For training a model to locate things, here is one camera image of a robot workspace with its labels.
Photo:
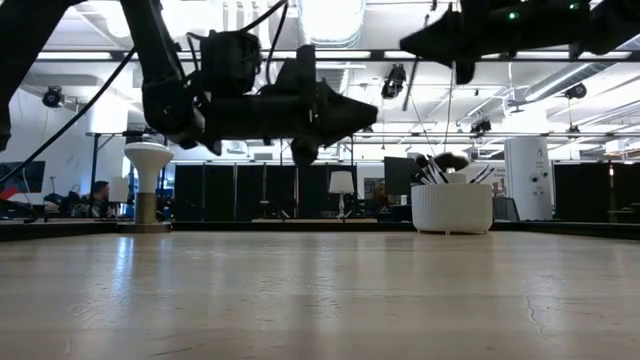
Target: white lamp shade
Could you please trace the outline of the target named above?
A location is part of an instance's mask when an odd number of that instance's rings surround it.
[[[331,194],[353,194],[353,176],[350,171],[334,171],[331,173],[331,184],[329,185]]]
[[[129,181],[127,178],[114,177],[109,182],[109,201],[126,203],[129,197]]]

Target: wooden table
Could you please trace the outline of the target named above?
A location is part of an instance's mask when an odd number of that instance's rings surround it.
[[[0,243],[3,359],[638,359],[640,244],[532,233]]]

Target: metal pole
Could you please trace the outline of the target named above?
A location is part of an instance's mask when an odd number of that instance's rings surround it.
[[[202,163],[202,201],[200,202],[200,221],[204,222],[204,207],[206,204],[206,195],[207,195],[207,177],[206,177],[206,171],[207,171],[207,163],[203,162]]]
[[[353,136],[351,137],[351,167],[353,168]]]
[[[165,136],[164,137],[164,146],[167,146],[168,144],[169,144],[169,140]],[[162,168],[162,173],[160,175],[160,186],[159,186],[159,189],[160,189],[160,197],[161,198],[164,197],[164,180],[165,180],[166,175],[167,175],[167,165],[165,165]]]
[[[98,168],[98,145],[100,134],[93,135],[93,160],[91,162],[91,186],[89,187],[89,217],[93,217],[93,185],[96,183],[96,170]]]
[[[238,163],[233,163],[233,220],[238,219]]]

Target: white pillar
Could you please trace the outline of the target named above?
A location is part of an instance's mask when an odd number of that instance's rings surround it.
[[[521,220],[550,220],[551,170],[547,139],[511,138],[505,143],[507,196],[513,198]]]

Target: light fixture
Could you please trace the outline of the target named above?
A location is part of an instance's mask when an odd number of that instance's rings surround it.
[[[108,52],[41,52],[38,60],[112,60]]]

